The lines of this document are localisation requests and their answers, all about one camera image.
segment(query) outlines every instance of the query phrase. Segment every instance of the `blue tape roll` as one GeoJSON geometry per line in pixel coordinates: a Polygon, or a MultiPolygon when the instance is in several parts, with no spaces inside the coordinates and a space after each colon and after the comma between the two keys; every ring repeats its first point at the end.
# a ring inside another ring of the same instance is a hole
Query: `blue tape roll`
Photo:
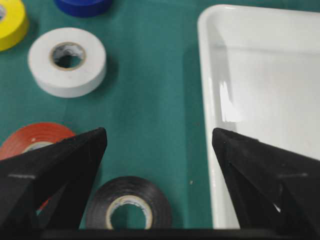
{"type": "Polygon", "coordinates": [[[112,0],[54,0],[57,7],[75,17],[93,17],[104,13],[112,0]]]}

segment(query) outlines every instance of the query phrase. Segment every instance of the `red tape roll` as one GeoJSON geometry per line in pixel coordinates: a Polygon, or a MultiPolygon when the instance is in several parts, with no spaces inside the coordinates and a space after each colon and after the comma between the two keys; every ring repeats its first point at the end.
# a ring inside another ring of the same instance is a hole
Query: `red tape roll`
{"type": "Polygon", "coordinates": [[[0,147],[0,160],[4,160],[24,152],[54,144],[75,134],[67,127],[53,123],[34,123],[18,129],[9,136],[0,147]]]}

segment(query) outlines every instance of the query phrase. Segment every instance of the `tape roll hole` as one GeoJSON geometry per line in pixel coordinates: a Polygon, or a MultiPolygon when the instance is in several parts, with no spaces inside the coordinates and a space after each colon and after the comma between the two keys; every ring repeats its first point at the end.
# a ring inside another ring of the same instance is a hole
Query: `tape roll hole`
{"type": "Polygon", "coordinates": [[[152,221],[150,206],[138,196],[118,197],[106,211],[107,229],[150,229],[152,221]]]}
{"type": "Polygon", "coordinates": [[[0,4],[0,21],[5,18],[5,15],[6,15],[6,9],[4,6],[0,4]]]}
{"type": "Polygon", "coordinates": [[[85,61],[86,52],[74,42],[63,42],[51,51],[51,62],[53,65],[64,71],[71,71],[79,68],[85,61]]]}

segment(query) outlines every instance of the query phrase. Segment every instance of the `white tape roll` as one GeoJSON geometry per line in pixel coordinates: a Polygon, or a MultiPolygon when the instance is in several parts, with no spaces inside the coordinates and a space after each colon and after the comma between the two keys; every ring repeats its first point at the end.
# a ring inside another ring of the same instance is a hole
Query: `white tape roll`
{"type": "Polygon", "coordinates": [[[90,93],[106,75],[107,55],[92,33],[73,27],[51,30],[40,36],[28,54],[31,73],[44,91],[75,98],[90,93]],[[78,57],[76,66],[61,66],[61,58],[78,57]]]}

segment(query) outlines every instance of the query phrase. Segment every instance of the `green surface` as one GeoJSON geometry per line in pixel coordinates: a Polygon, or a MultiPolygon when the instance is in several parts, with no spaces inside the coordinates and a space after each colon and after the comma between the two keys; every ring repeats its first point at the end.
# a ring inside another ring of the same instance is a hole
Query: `green surface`
{"type": "Polygon", "coordinates": [[[113,212],[111,224],[114,229],[144,229],[146,217],[142,208],[133,204],[125,204],[113,212]]]}
{"type": "Polygon", "coordinates": [[[167,196],[175,228],[212,226],[199,14],[214,4],[320,10],[319,0],[115,0],[106,14],[76,18],[51,0],[24,3],[29,32],[0,52],[0,142],[37,122],[60,123],[76,133],[105,127],[108,147],[92,192],[119,176],[146,178],[167,196]],[[31,44],[62,27],[95,34],[107,50],[106,78],[83,97],[45,93],[27,65],[31,44]]]}

